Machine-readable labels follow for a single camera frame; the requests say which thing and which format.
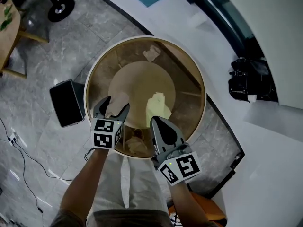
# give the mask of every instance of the gray pants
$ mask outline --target gray pants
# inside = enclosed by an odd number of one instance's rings
[[[130,168],[129,209],[161,210],[168,213],[160,185],[150,160],[127,158]],[[90,213],[100,210],[125,209],[121,191],[123,156],[110,152]]]

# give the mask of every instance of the gray tile floor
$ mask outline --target gray tile floor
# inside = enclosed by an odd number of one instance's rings
[[[51,23],[48,0],[28,0],[24,22],[29,32],[48,36],[49,44],[21,39],[10,58],[10,67],[27,72],[27,79],[4,75],[0,79],[0,117],[9,134],[17,131],[24,147],[40,161],[48,174],[72,179],[85,164],[84,154],[90,149],[89,124],[61,128],[49,97],[54,84],[75,79],[84,83],[99,55],[112,44],[135,35],[143,35],[136,26],[102,0],[75,0],[72,14],[59,23]],[[239,153],[236,143],[214,109],[207,104],[201,135],[192,145],[198,152],[203,173],[190,180],[194,191],[211,191],[230,171],[229,165]],[[0,139],[6,139],[0,125]],[[129,169],[122,167],[122,191],[128,198]],[[20,153],[0,140],[0,212],[26,226],[41,226],[41,214],[35,199],[22,179]],[[165,179],[157,178],[167,200],[170,199]],[[45,226],[56,214],[68,187],[66,181],[48,178],[42,168],[26,157],[25,178],[43,209]]]

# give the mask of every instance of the person's left arm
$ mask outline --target person's left arm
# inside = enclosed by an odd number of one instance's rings
[[[60,211],[75,215],[84,224],[93,204],[107,149],[96,149],[66,190]]]

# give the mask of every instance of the black round stand base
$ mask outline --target black round stand base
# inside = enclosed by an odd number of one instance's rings
[[[48,12],[48,19],[51,22],[59,22],[65,19],[75,7],[74,0],[59,0],[58,4],[62,7],[60,10],[57,9],[57,6],[53,5]]]

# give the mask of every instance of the shirt sleeve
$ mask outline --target shirt sleeve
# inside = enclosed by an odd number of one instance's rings
[[[83,227],[84,223],[75,214],[67,210],[59,210],[50,227]]]

